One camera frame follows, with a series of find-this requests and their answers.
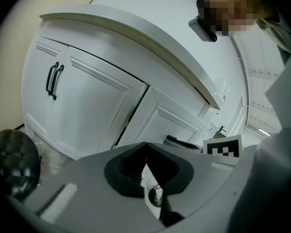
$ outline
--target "beige wall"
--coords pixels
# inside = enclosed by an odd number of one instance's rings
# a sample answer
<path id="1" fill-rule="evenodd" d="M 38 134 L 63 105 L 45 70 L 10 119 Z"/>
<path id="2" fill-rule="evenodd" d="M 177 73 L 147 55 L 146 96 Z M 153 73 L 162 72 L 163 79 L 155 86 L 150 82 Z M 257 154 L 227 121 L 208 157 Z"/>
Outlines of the beige wall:
<path id="1" fill-rule="evenodd" d="M 19 0 L 0 27 L 0 130 L 23 123 L 20 103 L 22 70 L 27 50 L 45 9 L 91 0 Z"/>

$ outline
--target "black leather stool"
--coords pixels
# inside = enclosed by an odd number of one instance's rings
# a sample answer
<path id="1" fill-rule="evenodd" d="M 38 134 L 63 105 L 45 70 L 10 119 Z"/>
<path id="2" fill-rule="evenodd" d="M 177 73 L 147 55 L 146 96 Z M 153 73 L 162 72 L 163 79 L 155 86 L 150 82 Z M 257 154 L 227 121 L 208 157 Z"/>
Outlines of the black leather stool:
<path id="1" fill-rule="evenodd" d="M 40 157 L 33 141 L 18 130 L 0 132 L 0 181 L 5 194 L 27 197 L 40 178 Z"/>

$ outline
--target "white cabinet door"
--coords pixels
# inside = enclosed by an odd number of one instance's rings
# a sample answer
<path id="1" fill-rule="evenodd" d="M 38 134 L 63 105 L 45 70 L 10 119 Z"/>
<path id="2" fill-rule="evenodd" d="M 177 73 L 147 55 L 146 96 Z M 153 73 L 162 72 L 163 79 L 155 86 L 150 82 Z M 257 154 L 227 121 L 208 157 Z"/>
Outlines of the white cabinet door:
<path id="1" fill-rule="evenodd" d="M 31 129 L 39 133 L 44 139 L 49 139 L 49 132 L 52 127 L 49 120 L 51 110 L 49 96 L 46 91 L 48 74 L 56 62 L 62 61 L 63 53 L 68 46 L 37 37 L 31 44 L 24 67 L 22 81 L 22 110 L 24 121 Z M 52 77 L 57 68 L 52 69 L 49 81 L 51 87 Z"/>
<path id="2" fill-rule="evenodd" d="M 112 148 L 146 85 L 73 47 L 68 55 L 55 89 L 54 142 L 79 159 Z"/>
<path id="3" fill-rule="evenodd" d="M 124 131 L 118 147 L 138 143 L 163 143 L 168 135 L 193 142 L 206 124 L 176 101 L 150 87 Z"/>

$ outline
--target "white wall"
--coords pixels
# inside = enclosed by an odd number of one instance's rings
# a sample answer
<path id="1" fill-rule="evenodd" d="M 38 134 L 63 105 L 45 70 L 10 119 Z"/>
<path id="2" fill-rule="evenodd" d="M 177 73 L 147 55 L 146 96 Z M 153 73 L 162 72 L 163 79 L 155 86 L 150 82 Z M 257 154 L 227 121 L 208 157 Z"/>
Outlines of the white wall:
<path id="1" fill-rule="evenodd" d="M 112 6 L 143 17 L 185 47 L 222 94 L 227 93 L 219 119 L 226 128 L 232 128 L 230 123 L 241 94 L 247 101 L 242 66 L 229 37 L 218 37 L 215 43 L 203 42 L 190 29 L 189 20 L 197 16 L 196 0 L 93 0 L 92 4 Z"/>
<path id="2" fill-rule="evenodd" d="M 263 140 L 261 137 L 257 136 L 247 128 L 242 130 L 241 136 L 243 149 L 251 145 L 259 144 Z"/>
<path id="3" fill-rule="evenodd" d="M 23 123 L 20 87 L 31 39 L 45 9 L 91 0 L 18 0 L 0 27 L 0 130 Z"/>

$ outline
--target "gray floor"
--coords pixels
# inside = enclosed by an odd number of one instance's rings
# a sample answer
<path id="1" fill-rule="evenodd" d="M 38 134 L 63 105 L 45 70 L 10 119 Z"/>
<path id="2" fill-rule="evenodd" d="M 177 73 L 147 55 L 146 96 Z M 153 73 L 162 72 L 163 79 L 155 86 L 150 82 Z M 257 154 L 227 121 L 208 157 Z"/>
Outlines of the gray floor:
<path id="1" fill-rule="evenodd" d="M 26 133 L 24 127 L 19 130 Z M 41 174 L 39 181 L 40 184 L 49 179 L 51 176 L 60 172 L 65 166 L 74 161 L 73 159 L 53 148 L 38 135 L 35 135 L 32 140 L 35 143 L 39 154 L 42 156 Z"/>

